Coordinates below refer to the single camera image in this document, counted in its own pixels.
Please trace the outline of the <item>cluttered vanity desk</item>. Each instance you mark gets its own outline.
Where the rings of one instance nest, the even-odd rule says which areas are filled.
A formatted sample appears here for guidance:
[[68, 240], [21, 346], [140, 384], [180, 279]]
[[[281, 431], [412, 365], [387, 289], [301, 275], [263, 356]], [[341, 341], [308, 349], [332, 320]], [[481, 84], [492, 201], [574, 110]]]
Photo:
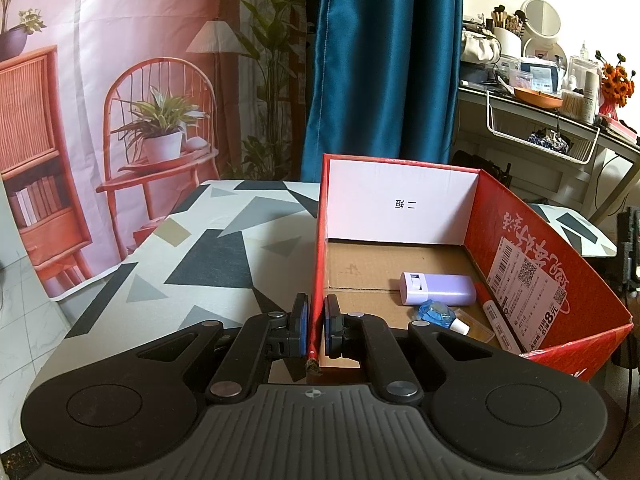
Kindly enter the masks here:
[[493, 162], [524, 200], [573, 208], [598, 226], [639, 203], [637, 145], [486, 89], [459, 89], [451, 151]]

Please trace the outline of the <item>orange flowers in red vase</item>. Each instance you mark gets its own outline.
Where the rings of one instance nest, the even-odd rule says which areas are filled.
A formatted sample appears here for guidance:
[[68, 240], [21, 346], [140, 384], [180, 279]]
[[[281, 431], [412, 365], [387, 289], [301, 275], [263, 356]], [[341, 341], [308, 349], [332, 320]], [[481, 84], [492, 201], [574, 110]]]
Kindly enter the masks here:
[[621, 54], [616, 54], [615, 64], [608, 62], [600, 50], [596, 51], [596, 59], [601, 64], [600, 93], [602, 102], [599, 114], [618, 119], [617, 110], [625, 107], [629, 99], [634, 95], [634, 75], [626, 71], [626, 58]]

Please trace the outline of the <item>round white mirror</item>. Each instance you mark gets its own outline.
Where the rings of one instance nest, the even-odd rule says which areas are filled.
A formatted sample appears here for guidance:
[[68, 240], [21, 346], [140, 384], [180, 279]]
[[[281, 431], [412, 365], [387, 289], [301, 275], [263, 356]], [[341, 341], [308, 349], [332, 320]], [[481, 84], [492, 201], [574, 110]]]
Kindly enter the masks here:
[[555, 8], [546, 0], [526, 0], [521, 5], [526, 16], [525, 28], [530, 36], [551, 40], [561, 30], [561, 18]]

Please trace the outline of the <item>red strawberry cardboard box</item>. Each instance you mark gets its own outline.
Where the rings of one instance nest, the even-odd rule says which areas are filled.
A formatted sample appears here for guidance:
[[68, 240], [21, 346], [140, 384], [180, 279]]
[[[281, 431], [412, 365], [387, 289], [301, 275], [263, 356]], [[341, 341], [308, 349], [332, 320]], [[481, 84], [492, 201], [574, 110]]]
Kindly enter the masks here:
[[329, 366], [323, 301], [404, 328], [402, 274], [466, 275], [506, 311], [527, 359], [590, 379], [630, 312], [558, 228], [484, 171], [328, 155], [322, 162], [309, 350]]

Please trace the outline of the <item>pink notebook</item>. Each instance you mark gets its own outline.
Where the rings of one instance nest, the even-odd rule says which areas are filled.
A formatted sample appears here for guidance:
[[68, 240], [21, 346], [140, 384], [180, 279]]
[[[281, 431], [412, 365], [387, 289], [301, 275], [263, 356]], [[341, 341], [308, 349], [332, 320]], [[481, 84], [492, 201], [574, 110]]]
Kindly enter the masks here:
[[628, 143], [636, 145], [638, 143], [638, 133], [622, 122], [612, 117], [598, 115], [600, 126], [612, 136], [617, 136], [620, 139], [625, 140]]

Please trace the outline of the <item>white cosmetic bottle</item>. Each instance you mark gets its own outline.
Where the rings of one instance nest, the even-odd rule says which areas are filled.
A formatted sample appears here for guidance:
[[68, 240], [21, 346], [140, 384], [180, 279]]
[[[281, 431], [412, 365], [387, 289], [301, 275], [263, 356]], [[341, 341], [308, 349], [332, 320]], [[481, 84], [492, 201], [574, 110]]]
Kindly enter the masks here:
[[582, 101], [582, 121], [592, 125], [596, 118], [599, 104], [600, 77], [597, 72], [587, 70], [585, 72], [584, 100]]

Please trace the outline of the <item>blue curtain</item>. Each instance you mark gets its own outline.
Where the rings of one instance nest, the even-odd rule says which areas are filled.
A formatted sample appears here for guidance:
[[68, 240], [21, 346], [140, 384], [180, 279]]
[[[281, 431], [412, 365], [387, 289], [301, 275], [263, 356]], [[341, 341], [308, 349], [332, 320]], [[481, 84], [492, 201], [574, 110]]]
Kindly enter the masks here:
[[325, 154], [448, 162], [463, 0], [320, 0], [300, 176]]

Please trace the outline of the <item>patterned geometric tablecloth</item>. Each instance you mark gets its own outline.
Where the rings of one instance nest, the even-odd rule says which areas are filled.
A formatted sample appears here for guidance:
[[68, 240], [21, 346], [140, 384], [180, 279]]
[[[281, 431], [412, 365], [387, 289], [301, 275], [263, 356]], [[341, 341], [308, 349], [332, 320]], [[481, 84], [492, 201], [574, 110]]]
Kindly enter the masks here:
[[[214, 182], [199, 186], [111, 275], [48, 358], [38, 382], [195, 323], [236, 327], [289, 311], [314, 293], [317, 185]], [[612, 242], [578, 212], [530, 204], [589, 263]]]

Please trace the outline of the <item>amber card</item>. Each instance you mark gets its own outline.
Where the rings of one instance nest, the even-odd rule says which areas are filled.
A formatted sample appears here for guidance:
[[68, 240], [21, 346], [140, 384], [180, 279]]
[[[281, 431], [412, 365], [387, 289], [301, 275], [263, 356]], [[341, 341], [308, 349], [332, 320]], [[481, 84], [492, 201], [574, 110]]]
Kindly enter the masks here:
[[489, 344], [495, 339], [495, 333], [490, 328], [487, 328], [481, 322], [478, 322], [476, 318], [473, 318], [472, 315], [465, 310], [457, 308], [454, 309], [454, 313], [457, 315], [458, 320], [469, 326], [469, 337], [482, 342], [483, 344]]

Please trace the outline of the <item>pink printed backdrop tapestry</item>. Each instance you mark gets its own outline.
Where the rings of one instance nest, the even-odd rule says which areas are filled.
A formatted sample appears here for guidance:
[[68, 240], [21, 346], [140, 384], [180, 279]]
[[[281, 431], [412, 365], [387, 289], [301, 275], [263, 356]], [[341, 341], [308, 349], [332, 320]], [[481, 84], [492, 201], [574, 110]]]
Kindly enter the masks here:
[[1, 181], [56, 298], [207, 180], [290, 180], [308, 0], [1, 0]]

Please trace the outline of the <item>purple rectangular case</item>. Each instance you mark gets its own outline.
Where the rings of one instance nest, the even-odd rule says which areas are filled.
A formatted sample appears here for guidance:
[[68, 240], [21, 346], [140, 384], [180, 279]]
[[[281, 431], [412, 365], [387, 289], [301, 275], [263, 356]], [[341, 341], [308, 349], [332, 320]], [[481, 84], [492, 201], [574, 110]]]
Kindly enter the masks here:
[[420, 306], [432, 300], [449, 307], [465, 307], [476, 301], [472, 278], [460, 274], [402, 272], [399, 292], [401, 303], [405, 306]]

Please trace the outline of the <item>orange bowl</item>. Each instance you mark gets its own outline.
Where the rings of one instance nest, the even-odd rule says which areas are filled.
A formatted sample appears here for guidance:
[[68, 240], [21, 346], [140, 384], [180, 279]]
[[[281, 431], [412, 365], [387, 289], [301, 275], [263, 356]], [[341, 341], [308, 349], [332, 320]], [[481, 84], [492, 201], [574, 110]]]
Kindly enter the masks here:
[[514, 96], [522, 102], [543, 110], [558, 110], [563, 100], [558, 96], [526, 88], [514, 88]]

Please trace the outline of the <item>white brush holder cup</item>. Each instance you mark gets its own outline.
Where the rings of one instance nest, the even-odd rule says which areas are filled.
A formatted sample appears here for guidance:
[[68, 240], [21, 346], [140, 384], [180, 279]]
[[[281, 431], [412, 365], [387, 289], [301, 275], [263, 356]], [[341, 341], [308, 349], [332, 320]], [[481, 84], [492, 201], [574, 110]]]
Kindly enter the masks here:
[[510, 56], [511, 58], [519, 58], [521, 56], [522, 40], [517, 34], [502, 27], [495, 27], [494, 34], [500, 42], [502, 56]]

